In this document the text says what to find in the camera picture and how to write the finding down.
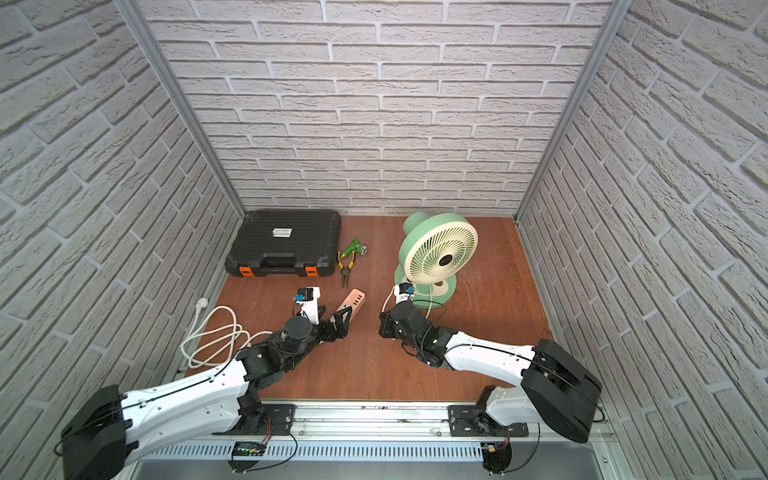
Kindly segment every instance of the toolbox handle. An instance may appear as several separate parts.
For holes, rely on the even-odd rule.
[[[274,273],[295,273],[296,258],[288,253],[268,253],[261,260],[260,270]]]

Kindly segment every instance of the power strip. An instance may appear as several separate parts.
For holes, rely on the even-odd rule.
[[[346,296],[343,302],[341,302],[341,305],[339,308],[337,308],[336,312],[338,312],[341,309],[345,309],[348,306],[352,307],[352,316],[349,318],[352,320],[355,318],[355,315],[357,314],[357,311],[360,310],[360,307],[364,304],[366,301],[366,295],[358,290],[357,288],[353,288],[351,292],[349,292],[349,295]]]

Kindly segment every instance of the green spray nozzle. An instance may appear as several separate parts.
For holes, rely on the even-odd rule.
[[[357,237],[354,237],[352,238],[352,243],[350,243],[349,246],[341,253],[341,257],[346,258],[352,253],[353,250],[355,250],[358,255],[365,255],[368,253],[368,247],[360,243],[360,240],[357,240]]]

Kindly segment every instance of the toolbox label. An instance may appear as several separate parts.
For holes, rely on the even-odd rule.
[[[293,232],[293,228],[273,228],[272,229],[272,236],[273,237],[289,238],[291,232]]]

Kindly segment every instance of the aluminum frame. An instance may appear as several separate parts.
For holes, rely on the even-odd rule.
[[[244,217],[245,206],[242,200],[240,200],[240,196],[237,195],[237,191],[227,176],[219,156],[216,154],[214,145],[210,142],[208,134],[205,133],[200,119],[197,118],[192,104],[184,93],[179,79],[176,77],[173,68],[171,68],[170,62],[165,57],[160,42],[157,41],[154,33],[152,33],[152,28],[149,26],[149,22],[144,17],[144,13],[141,11],[138,3],[136,0],[114,0],[114,3],[123,16],[125,24],[131,30],[131,33],[134,34],[136,42],[147,57],[149,65],[154,69],[157,79],[160,80],[160,85],[168,93],[170,102],[174,104],[179,117],[190,132],[192,140],[200,148],[200,152],[208,167],[210,167],[210,171],[214,174],[216,181],[221,186],[224,196],[227,197],[227,200],[237,214],[241,218]]]
[[[265,404],[291,402],[296,405],[291,432],[299,444],[297,461],[354,461],[354,462],[481,462],[475,449],[482,443],[500,442],[502,437],[451,437],[447,407],[467,405],[472,402],[335,402],[328,400],[265,400]],[[511,438],[510,442],[536,440],[539,426],[540,442],[571,443],[545,424],[528,424],[527,437]],[[231,447],[237,441],[260,441],[260,435],[203,435],[183,442],[178,448],[170,447],[152,454],[146,459],[164,460],[214,460],[227,459]],[[282,460],[293,452],[293,440],[288,435],[273,437],[274,450],[264,460]],[[348,454],[338,449],[360,447],[368,452]],[[585,448],[593,450],[598,467],[605,480],[622,480],[631,477],[621,454],[611,424],[592,426]],[[321,452],[309,452],[317,448]],[[396,452],[397,448],[414,449]],[[129,480],[135,470],[126,468],[118,478]]]
[[[576,83],[574,83],[573,90],[571,91],[571,95],[565,102],[565,107],[560,113],[560,118],[554,127],[552,136],[549,137],[549,142],[541,156],[541,161],[538,162],[536,170],[533,173],[533,178],[525,189],[522,200],[520,200],[518,211],[515,214],[516,223],[523,218],[525,211],[531,204],[533,196],[536,194],[538,186],[544,178],[544,173],[547,171],[549,164],[554,158],[554,153],[557,150],[558,145],[563,138],[565,138],[565,133],[568,131],[568,128],[571,127],[581,102],[589,91],[589,87],[592,85],[595,75],[598,74],[598,70],[607,56],[608,51],[611,49],[611,44],[619,31],[619,27],[621,27],[621,23],[624,21],[624,17],[626,17],[627,12],[629,12],[632,1],[633,0],[614,0],[605,15],[605,20],[600,27],[598,36],[595,37],[594,44],[592,44],[589,55],[587,55],[587,60],[584,61],[584,67],[581,69],[581,72],[579,72],[578,78],[576,78]]]

